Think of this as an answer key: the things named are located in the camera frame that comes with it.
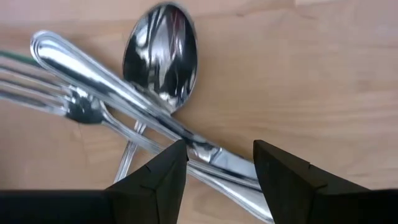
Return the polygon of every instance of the wooden surface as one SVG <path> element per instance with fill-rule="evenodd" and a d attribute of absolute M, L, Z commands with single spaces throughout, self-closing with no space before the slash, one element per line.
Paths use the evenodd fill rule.
<path fill-rule="evenodd" d="M 0 48 L 28 54 L 32 33 L 49 29 L 121 74 L 127 37 L 155 2 L 3 0 Z M 398 187 L 398 1 L 179 2 L 200 51 L 179 121 L 248 158 L 263 139 L 365 187 Z M 0 118 L 0 188 L 112 183 L 126 143 L 112 131 L 5 101 Z M 260 223 L 193 178 L 179 222 Z"/>

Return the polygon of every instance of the wood grain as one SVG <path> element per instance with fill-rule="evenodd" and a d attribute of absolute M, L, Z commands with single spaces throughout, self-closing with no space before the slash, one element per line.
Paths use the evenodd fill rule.
<path fill-rule="evenodd" d="M 32 33 L 49 29 L 121 74 L 127 37 L 156 2 L 4 0 L 0 48 L 28 54 Z M 200 51 L 179 121 L 247 158 L 263 139 L 365 187 L 398 187 L 398 1 L 178 2 Z M 0 188 L 112 183 L 126 143 L 112 131 L 5 101 L 0 117 Z M 179 222 L 259 223 L 192 178 Z"/>

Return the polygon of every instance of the fork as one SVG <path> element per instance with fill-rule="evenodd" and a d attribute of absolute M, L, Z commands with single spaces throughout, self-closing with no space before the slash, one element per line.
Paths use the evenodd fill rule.
<path fill-rule="evenodd" d="M 0 57 L 2 56 L 22 65 L 28 65 L 35 69 L 39 69 L 41 72 L 45 72 L 45 70 L 31 58 L 0 51 Z M 0 99 L 8 100 L 22 106 L 28 106 L 46 113 L 64 116 L 78 123 L 106 125 L 154 154 L 158 154 L 162 149 L 156 142 L 137 134 L 114 118 L 102 101 L 87 94 L 87 92 L 81 88 L 68 85 L 64 82 L 43 78 L 39 75 L 26 73 L 17 68 L 1 64 L 0 72 L 14 75 L 22 80 L 41 86 L 41 88 L 39 88 L 37 86 L 25 85 L 0 78 Z M 29 95 L 44 100 L 38 100 L 34 97 L 2 90 L 2 86 L 28 93 Z M 208 165 L 193 159 L 188 161 L 188 174 L 226 195 L 258 219 L 264 222 L 273 222 L 265 198 L 256 185 L 245 187 L 236 184 L 239 183 L 239 178 L 232 177 L 235 179 L 228 181 L 217 177 L 216 174 L 212 175 L 212 172 L 217 172 L 217 169 L 214 167 L 209 168 Z"/>

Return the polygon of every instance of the black plastic jaw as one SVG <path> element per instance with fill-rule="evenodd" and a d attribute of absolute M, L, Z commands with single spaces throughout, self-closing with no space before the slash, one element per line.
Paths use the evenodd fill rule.
<path fill-rule="evenodd" d="M 397 190 L 368 190 L 261 140 L 253 153 L 276 224 L 398 223 Z"/>
<path fill-rule="evenodd" d="M 0 191 L 0 223 L 174 224 L 187 158 L 187 146 L 177 141 L 106 190 Z"/>

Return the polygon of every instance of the silver cutlery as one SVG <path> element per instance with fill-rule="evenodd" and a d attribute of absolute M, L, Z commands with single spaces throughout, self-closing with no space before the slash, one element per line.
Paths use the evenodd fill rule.
<path fill-rule="evenodd" d="M 30 45 L 33 58 L 62 80 L 103 100 L 108 105 L 172 140 L 184 139 L 191 152 L 211 164 L 213 175 L 259 189 L 254 164 L 191 132 L 170 116 L 162 100 L 142 88 L 120 80 L 95 59 L 59 35 L 40 31 Z"/>
<path fill-rule="evenodd" d="M 192 24 L 170 3 L 150 9 L 137 22 L 127 42 L 123 77 L 164 101 L 172 114 L 189 99 L 197 71 L 196 36 Z M 136 122 L 142 134 L 144 123 Z M 115 182 L 125 178 L 137 144 L 129 141 Z"/>
<path fill-rule="evenodd" d="M 0 51 L 0 57 L 12 59 L 25 66 L 33 66 L 42 72 L 40 66 L 31 58 L 10 54 L 9 52 L 4 51 Z M 154 153 L 158 153 L 160 151 L 160 146 L 156 142 L 146 139 L 144 136 L 141 136 L 125 127 L 125 125 L 111 116 L 102 101 L 87 94 L 87 92 L 80 88 L 73 85 L 67 85 L 64 82 L 49 80 L 40 75 L 23 72 L 10 66 L 0 65 L 0 72 L 8 73 L 14 77 L 20 78 L 21 80 L 27 80 L 38 85 L 33 87 L 2 78 L 0 79 L 0 87 L 5 86 L 12 88 L 13 90 L 26 92 L 29 96 L 2 90 L 0 88 L 0 99 L 9 100 L 13 103 L 28 106 L 47 113 L 65 116 L 66 118 L 79 123 L 104 124 L 103 122 L 105 122 L 105 125 L 108 125 L 107 120 L 111 119 L 110 128 L 117 128 L 115 131 L 121 133 L 126 138 L 137 142 L 140 146 L 148 147 L 148 149 Z M 33 96 L 38 96 L 42 100 L 38 100 Z M 212 169 L 209 169 L 205 164 L 189 160 L 187 167 L 188 174 L 208 184 L 222 194 L 225 194 L 258 219 L 267 223 L 273 222 L 272 215 L 265 198 L 262 192 L 256 189 L 255 185 L 252 187 L 245 187 L 217 176 L 209 175 L 206 172 L 202 172 L 203 170 L 207 170 L 207 172 L 210 173 L 212 171 Z"/>

